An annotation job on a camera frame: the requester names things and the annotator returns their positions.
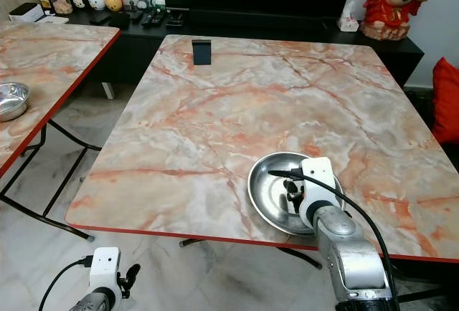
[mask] black wire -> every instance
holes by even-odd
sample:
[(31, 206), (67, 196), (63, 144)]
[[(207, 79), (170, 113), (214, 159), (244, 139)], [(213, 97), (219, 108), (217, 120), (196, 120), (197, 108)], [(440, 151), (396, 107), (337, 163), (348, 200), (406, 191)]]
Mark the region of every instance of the black wire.
[(48, 297), (48, 294), (51, 292), (51, 289), (55, 285), (56, 281), (61, 277), (62, 274), (65, 273), (65, 271), (67, 271), (69, 268), (72, 268), (73, 266), (76, 266), (77, 264), (81, 264), (81, 259), (69, 264), (63, 270), (61, 270), (58, 275), (56, 275), (56, 277), (54, 278), (54, 280), (52, 280), (52, 282), (49, 285), (48, 289), (44, 293), (43, 298), (42, 298), (42, 302), (40, 302), (40, 306), (38, 307), (38, 311), (43, 311), (44, 302), (46, 301), (46, 298)]
[(394, 300), (395, 307), (397, 308), (398, 311), (400, 311), (400, 306), (397, 301), (397, 290), (395, 288), (395, 282), (394, 282), (394, 273), (392, 271), (392, 264), (390, 262), (390, 257), (389, 257), (389, 252), (387, 251), (386, 244), (384, 243), (384, 240), (382, 238), (381, 233), (379, 232), (376, 224), (373, 222), (373, 220), (370, 218), (370, 216), (355, 202), (353, 202), (350, 198), (345, 196), (344, 194), (340, 193), (337, 191), (335, 188), (330, 187), (328, 184), (325, 184), (323, 182), (320, 182), (319, 180), (316, 180), (315, 178), (304, 176), (301, 173), (295, 173), (292, 171), (276, 171), (276, 170), (271, 170), (268, 171), (270, 175), (274, 176), (279, 176), (279, 177), (285, 177), (285, 178), (291, 178), (291, 177), (296, 177), (296, 178), (302, 178), (303, 180), (310, 181), (314, 184), (317, 184), (318, 186), (325, 188), (327, 191), (330, 191), (331, 193), (334, 193), (336, 196), (339, 198), (345, 200), (346, 203), (354, 207), (356, 211), (358, 211), (366, 220), (366, 222), (370, 225), (372, 228), (374, 235), (377, 238), (377, 241), (379, 243), (379, 246), (381, 247), (382, 251), (382, 256), (383, 256), (383, 263), (384, 266), (387, 270), (387, 279), (389, 280), (389, 287), (390, 287), (390, 292), (392, 293), (392, 299)]

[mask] black phone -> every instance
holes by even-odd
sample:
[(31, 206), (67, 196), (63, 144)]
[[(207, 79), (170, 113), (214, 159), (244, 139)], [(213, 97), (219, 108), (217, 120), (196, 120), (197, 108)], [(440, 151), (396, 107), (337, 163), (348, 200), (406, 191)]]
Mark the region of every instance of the black phone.
[(143, 12), (142, 11), (137, 11), (137, 12), (133, 12), (131, 13), (130, 17), (131, 17), (131, 21), (132, 22), (139, 22), (141, 20), (143, 16)]
[(102, 13), (102, 14), (93, 14), (91, 18), (89, 19), (89, 23), (95, 24), (98, 26), (99, 24), (102, 24), (104, 21), (110, 18), (109, 14)]

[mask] red statue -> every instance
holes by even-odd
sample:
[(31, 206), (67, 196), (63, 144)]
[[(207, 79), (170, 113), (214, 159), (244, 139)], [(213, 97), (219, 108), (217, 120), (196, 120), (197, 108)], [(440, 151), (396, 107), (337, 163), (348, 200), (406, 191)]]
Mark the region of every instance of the red statue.
[(410, 29), (408, 15), (417, 15), (424, 1), (427, 0), (367, 0), (361, 30), (376, 40), (404, 39)]

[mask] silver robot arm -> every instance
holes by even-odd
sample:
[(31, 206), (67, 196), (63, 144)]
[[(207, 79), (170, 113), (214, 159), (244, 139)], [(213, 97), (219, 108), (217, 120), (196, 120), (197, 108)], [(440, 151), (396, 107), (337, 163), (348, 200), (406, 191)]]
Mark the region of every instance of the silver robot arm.
[(358, 223), (336, 206), (323, 206), (313, 224), (339, 302), (392, 299), (378, 252)]
[[(305, 159), (300, 168), (292, 172), (314, 178), (331, 188), (336, 187), (327, 157)], [(339, 301), (336, 309), (395, 310), (382, 261), (373, 244), (365, 239), (360, 224), (341, 209), (334, 193), (296, 176), (289, 183), (294, 183), (296, 187), (293, 189), (302, 190), (306, 195), (298, 208), (299, 216), (306, 226), (314, 230), (318, 250), (327, 261)]]
[(116, 311), (120, 301), (129, 298), (141, 266), (134, 264), (122, 278), (118, 272), (120, 256), (120, 249), (115, 247), (94, 251), (87, 294), (70, 311)]

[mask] stainless steel bowl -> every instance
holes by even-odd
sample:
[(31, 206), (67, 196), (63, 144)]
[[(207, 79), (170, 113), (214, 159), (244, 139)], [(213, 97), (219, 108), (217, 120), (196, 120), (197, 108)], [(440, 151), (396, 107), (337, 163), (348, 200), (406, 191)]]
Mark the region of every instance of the stainless steel bowl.
[[(300, 162), (310, 158), (300, 153), (277, 152), (261, 158), (249, 172), (247, 188), (250, 200), (257, 212), (269, 224), (288, 234), (310, 236), (313, 230), (307, 227), (295, 213), (293, 205), (287, 201), (284, 178), (271, 176), (269, 170), (291, 170)], [(344, 192), (335, 176), (336, 189)], [(338, 199), (341, 208), (344, 202)]]
[(0, 122), (21, 116), (27, 109), (29, 88), (22, 83), (0, 84)]

